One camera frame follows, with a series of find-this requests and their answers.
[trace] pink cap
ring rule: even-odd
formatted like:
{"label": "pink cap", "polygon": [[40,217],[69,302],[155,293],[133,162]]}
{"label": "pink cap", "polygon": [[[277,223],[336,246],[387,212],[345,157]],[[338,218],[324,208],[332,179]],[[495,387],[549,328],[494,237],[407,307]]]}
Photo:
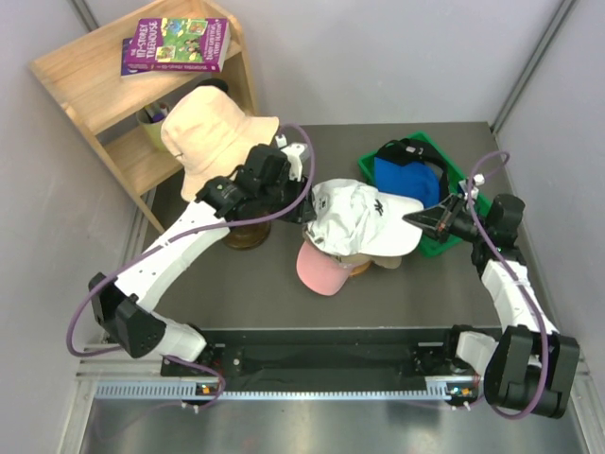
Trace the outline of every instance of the pink cap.
{"label": "pink cap", "polygon": [[336,260],[321,253],[306,241],[296,260],[296,272],[302,282],[324,296],[336,294],[347,282],[354,268],[354,265],[338,264]]}

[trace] wooden shelf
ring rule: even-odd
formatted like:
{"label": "wooden shelf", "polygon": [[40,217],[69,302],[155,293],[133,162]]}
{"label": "wooden shelf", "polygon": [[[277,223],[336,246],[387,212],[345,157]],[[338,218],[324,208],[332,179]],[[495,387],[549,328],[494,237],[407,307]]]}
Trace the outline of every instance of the wooden shelf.
{"label": "wooden shelf", "polygon": [[139,196],[182,168],[168,151],[154,148],[140,127],[114,140],[105,149]]}
{"label": "wooden shelf", "polygon": [[97,137],[146,104],[200,76],[180,72],[120,76],[122,41],[134,34],[139,19],[144,17],[227,18],[231,42],[218,76],[229,84],[230,96],[245,112],[257,114],[242,27],[230,12],[209,0],[156,0],[29,66],[149,222],[162,233],[164,226],[141,196],[176,173],[181,164],[167,151],[154,148],[142,128],[106,147]]}
{"label": "wooden shelf", "polygon": [[[134,34],[141,17],[203,17],[199,2],[164,0],[136,11],[45,55],[31,68],[46,86],[60,93],[60,103],[76,110],[93,134],[167,95],[200,73],[161,73],[120,77],[122,40]],[[241,52],[233,37],[227,59]]]}

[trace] book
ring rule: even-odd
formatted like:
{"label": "book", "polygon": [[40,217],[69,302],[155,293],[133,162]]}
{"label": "book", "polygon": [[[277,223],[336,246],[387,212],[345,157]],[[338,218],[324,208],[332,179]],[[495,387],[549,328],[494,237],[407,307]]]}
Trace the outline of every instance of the book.
{"label": "book", "polygon": [[126,53],[129,50],[130,42],[132,38],[125,38],[122,40],[122,68],[120,71],[120,76],[134,76],[135,74],[145,74],[149,71],[146,69],[130,69],[126,66]]}
{"label": "book", "polygon": [[129,69],[219,72],[227,55],[229,21],[225,18],[141,19],[129,45]]}

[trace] green tray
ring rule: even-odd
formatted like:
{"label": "green tray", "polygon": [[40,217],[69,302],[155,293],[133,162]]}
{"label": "green tray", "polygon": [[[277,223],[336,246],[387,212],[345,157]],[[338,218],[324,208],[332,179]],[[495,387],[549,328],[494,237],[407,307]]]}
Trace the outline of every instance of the green tray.
{"label": "green tray", "polygon": [[[413,134],[405,137],[407,139],[415,139],[422,140],[431,144],[435,149],[440,153],[445,162],[447,163],[447,174],[449,177],[450,183],[450,192],[456,193],[458,192],[458,182],[461,180],[466,180],[466,175],[462,173],[462,170],[454,162],[450,159],[450,157],[443,152],[441,148],[437,146],[435,142],[431,140],[431,138],[422,131],[414,132]],[[375,185],[374,180],[374,154],[377,151],[373,151],[372,153],[368,153],[363,155],[361,158],[357,160],[359,164],[359,168],[361,169],[361,173],[366,178],[368,184]],[[478,200],[476,202],[478,205],[478,211],[480,215],[487,215],[488,211],[490,211],[490,207],[492,203],[488,201],[488,199],[481,193],[479,193]],[[418,249],[420,252],[426,257],[435,257],[441,253],[444,253],[452,246],[457,245],[461,241],[457,236],[450,236],[447,241],[444,243],[439,243],[427,236],[423,236],[420,240],[420,244],[418,245]]]}

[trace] wall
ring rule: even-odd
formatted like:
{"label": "wall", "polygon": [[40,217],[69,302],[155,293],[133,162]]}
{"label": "wall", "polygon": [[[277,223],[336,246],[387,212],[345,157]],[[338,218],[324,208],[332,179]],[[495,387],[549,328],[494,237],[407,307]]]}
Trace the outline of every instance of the wall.
{"label": "wall", "polygon": [[501,145],[563,332],[578,337],[605,399],[605,3],[578,2]]}
{"label": "wall", "polygon": [[[145,0],[88,0],[101,24]],[[217,0],[262,112],[301,124],[493,121],[560,0]]]}
{"label": "wall", "polygon": [[[0,16],[0,452],[38,454],[55,451],[75,389],[69,318],[118,264],[133,204],[26,68],[84,33],[68,3],[3,2]],[[98,339],[92,314],[80,328],[79,346]]]}

